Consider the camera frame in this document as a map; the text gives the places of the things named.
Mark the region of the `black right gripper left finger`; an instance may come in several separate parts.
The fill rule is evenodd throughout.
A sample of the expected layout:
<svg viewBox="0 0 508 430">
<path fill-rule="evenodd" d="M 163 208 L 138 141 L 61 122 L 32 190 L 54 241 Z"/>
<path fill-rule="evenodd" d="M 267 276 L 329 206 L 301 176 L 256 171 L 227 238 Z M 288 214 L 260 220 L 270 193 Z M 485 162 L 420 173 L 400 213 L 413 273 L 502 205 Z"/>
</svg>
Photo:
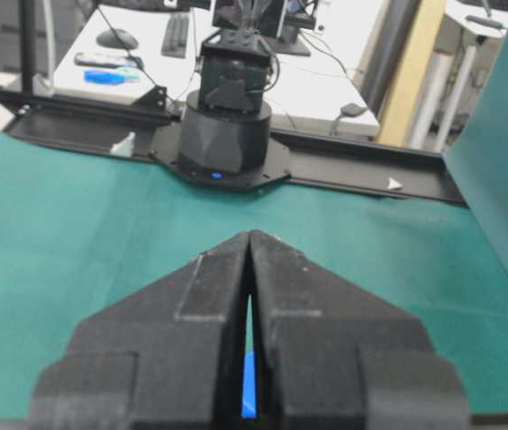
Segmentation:
<svg viewBox="0 0 508 430">
<path fill-rule="evenodd" d="M 241 412 L 249 235 L 82 319 L 33 390 L 32 429 L 226 429 Z"/>
</svg>

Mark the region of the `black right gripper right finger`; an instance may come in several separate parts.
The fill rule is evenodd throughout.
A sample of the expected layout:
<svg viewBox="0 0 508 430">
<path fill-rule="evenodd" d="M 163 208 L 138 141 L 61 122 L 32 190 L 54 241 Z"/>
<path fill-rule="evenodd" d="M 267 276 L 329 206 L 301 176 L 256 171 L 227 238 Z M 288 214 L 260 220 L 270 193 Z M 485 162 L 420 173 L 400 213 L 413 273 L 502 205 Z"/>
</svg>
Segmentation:
<svg viewBox="0 0 508 430">
<path fill-rule="evenodd" d="M 456 367 L 419 318 L 250 235 L 261 408 L 276 429 L 466 429 Z"/>
</svg>

